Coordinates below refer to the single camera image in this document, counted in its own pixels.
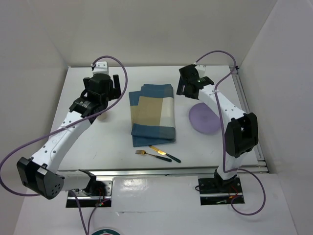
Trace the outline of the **blue tan checked placemat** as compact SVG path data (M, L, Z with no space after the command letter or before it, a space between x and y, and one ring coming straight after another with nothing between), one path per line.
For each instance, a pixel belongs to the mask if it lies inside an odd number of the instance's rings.
M133 147L176 141L174 91L170 84L144 84L129 92Z

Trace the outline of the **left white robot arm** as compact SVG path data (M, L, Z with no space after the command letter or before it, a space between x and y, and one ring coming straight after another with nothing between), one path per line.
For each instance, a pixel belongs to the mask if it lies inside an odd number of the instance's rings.
M52 135L30 158L22 157L17 162L22 184L48 200L61 191L79 189L85 195L92 195L105 188L104 183L97 181L96 176L86 170L58 174L63 158L95 121L96 113L105 110L109 101L121 96L117 74L96 73L91 78L84 78L83 82L85 89L70 106L58 133Z

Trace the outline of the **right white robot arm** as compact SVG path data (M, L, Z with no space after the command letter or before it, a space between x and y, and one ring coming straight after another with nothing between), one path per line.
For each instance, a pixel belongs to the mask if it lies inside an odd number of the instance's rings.
M223 119L223 161L216 170L218 177L213 186L224 192L230 187L230 180L237 174L244 157L258 144L258 122L254 113L244 112L226 98L204 75L205 70L206 66L195 64L179 69L177 95L201 101Z

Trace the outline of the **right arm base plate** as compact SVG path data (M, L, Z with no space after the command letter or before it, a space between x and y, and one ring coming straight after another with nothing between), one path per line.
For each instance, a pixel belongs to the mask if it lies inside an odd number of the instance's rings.
M224 189L218 189L213 178L200 178L195 190L200 194L201 205L244 204L244 195L239 177Z

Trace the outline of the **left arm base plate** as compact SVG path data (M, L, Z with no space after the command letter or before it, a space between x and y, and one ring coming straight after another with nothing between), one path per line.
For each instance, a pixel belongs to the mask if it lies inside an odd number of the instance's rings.
M97 180L104 184L102 189L96 189L92 193L86 193L82 189L73 190L82 208L94 208L97 204L101 208L112 206L113 177L99 177Z

